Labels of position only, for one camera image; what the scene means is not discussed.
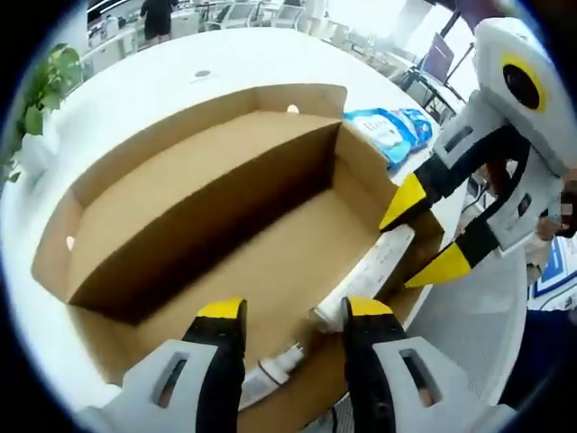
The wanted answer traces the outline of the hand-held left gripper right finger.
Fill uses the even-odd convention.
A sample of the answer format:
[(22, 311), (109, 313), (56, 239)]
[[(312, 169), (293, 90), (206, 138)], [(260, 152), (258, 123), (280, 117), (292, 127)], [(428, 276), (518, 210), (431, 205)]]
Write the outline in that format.
[(376, 299), (342, 301), (344, 372), (357, 432), (500, 432), (507, 405), (489, 405), (466, 372), (420, 336), (408, 336)]

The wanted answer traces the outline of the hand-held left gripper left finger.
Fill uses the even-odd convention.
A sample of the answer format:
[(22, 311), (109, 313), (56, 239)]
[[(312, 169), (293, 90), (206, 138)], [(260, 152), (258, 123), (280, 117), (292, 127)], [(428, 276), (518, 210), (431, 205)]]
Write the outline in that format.
[(231, 298), (198, 311), (124, 375), (118, 395), (80, 412), (85, 432), (235, 432), (245, 377), (247, 302)]

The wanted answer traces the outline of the person's right hand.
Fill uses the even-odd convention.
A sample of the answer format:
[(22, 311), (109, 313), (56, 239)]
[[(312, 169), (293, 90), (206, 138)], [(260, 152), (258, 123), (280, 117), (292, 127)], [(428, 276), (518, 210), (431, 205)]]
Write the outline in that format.
[(560, 216), (551, 212), (543, 213), (536, 226), (536, 234), (543, 241), (551, 241), (555, 236), (572, 238), (576, 232), (576, 170), (570, 170), (563, 177), (560, 194)]

